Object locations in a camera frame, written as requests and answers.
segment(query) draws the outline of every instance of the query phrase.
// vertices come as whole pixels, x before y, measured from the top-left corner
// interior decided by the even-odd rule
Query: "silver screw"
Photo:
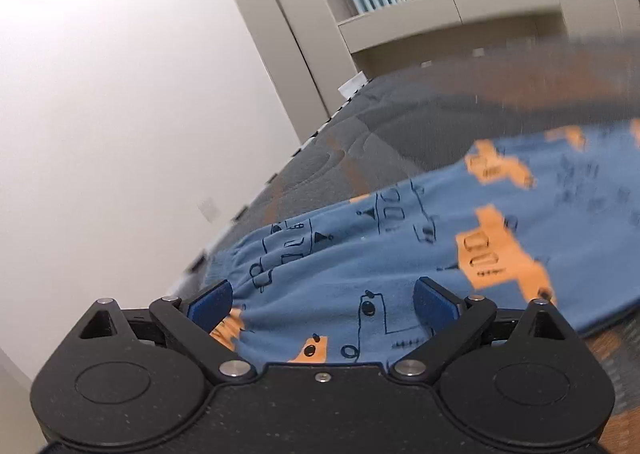
[[[244,360],[227,360],[222,362],[218,368],[220,373],[231,378],[237,378],[238,376],[245,376],[251,371],[251,364]]]
[[[331,380],[331,375],[329,373],[318,373],[318,374],[316,374],[316,382],[320,382],[321,384],[324,384],[325,382],[328,382],[329,380]]]
[[[427,370],[427,366],[420,360],[400,360],[394,365],[394,369],[402,376],[419,376]]]

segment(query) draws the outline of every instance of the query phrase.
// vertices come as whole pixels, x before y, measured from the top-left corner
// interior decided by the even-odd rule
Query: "round metal bolt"
[[[227,360],[222,362],[218,368],[220,373],[231,378],[237,378],[238,376],[245,376],[251,371],[251,364],[244,360]]]
[[[331,380],[331,375],[329,373],[317,373],[316,374],[316,382],[320,382],[321,384],[324,384],[325,382],[328,382],[329,380]]]
[[[402,376],[419,376],[427,370],[427,366],[420,360],[400,360],[394,365],[394,369]]]

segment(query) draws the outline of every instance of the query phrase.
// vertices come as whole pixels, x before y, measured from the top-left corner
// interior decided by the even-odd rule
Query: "cabinet door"
[[[356,68],[325,0],[236,0],[302,141],[341,105]]]

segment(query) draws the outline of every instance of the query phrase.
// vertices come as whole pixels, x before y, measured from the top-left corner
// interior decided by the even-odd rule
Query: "gray mattress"
[[[206,265],[252,230],[460,160],[480,138],[640,118],[640,42],[548,42],[405,69],[372,80],[297,151],[177,293],[202,287]],[[640,440],[636,314],[590,339],[616,386],[603,442]]]

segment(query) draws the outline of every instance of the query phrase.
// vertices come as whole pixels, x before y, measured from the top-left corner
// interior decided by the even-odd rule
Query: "white tag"
[[[347,80],[343,85],[338,88],[340,94],[344,98],[351,98],[356,92],[367,83],[367,76],[361,71],[353,78]]]

